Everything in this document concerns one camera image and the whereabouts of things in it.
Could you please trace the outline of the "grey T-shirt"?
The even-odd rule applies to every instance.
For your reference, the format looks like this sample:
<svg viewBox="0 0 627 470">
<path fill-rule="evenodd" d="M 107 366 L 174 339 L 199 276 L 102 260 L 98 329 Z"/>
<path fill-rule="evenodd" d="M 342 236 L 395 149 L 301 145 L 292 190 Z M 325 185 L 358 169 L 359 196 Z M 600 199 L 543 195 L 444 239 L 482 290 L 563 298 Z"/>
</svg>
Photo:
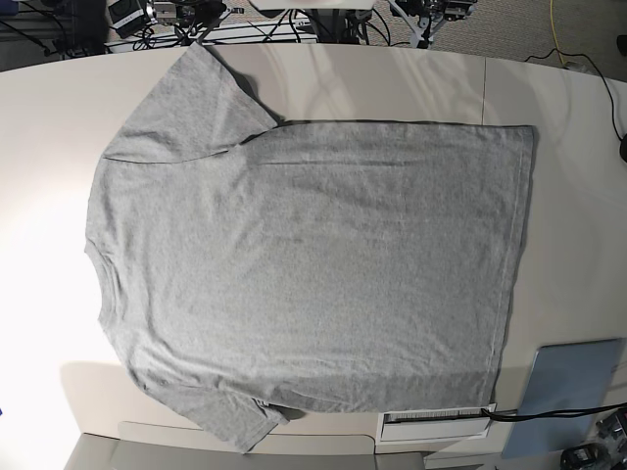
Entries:
<svg viewBox="0 0 627 470">
<path fill-rule="evenodd" d="M 529 126 L 281 123 L 193 45 L 95 171 L 100 325 L 144 394 L 248 451 L 288 408 L 487 404 Z"/>
</svg>

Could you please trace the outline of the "black box with white label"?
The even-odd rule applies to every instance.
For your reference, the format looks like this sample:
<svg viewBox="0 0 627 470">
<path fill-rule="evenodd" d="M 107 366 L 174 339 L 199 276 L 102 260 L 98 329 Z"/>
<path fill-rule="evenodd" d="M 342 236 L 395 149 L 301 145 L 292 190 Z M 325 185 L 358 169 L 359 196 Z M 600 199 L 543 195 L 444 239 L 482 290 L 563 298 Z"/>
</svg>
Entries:
<svg viewBox="0 0 627 470">
<path fill-rule="evenodd" d="M 146 25 L 145 10 L 138 0 L 118 0 L 108 6 L 112 28 L 121 39 L 141 31 Z"/>
</svg>

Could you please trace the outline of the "blue-grey flat panel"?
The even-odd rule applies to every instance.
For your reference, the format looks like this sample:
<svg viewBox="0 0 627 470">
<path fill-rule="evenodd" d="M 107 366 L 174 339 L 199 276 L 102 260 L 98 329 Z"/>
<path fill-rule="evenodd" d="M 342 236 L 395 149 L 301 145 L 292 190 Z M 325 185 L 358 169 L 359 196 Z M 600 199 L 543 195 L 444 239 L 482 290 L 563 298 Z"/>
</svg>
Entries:
<svg viewBox="0 0 627 470">
<path fill-rule="evenodd" d="M 518 413 L 531 415 L 600 406 L 622 351 L 621 339 L 539 348 Z M 510 430 L 502 458 L 528 457 L 575 447 L 585 440 L 591 423 L 590 416 L 516 423 Z"/>
</svg>

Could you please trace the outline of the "black device bottom right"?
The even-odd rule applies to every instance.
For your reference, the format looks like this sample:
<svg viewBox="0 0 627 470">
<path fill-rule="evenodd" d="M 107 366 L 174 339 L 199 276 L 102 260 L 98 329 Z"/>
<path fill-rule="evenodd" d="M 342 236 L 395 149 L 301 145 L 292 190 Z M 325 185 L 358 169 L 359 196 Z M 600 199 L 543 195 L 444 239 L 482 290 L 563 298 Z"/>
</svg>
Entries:
<svg viewBox="0 0 627 470">
<path fill-rule="evenodd" d="M 561 470 L 594 469 L 603 464 L 602 449 L 595 444 L 565 449 L 560 456 L 559 468 Z"/>
</svg>

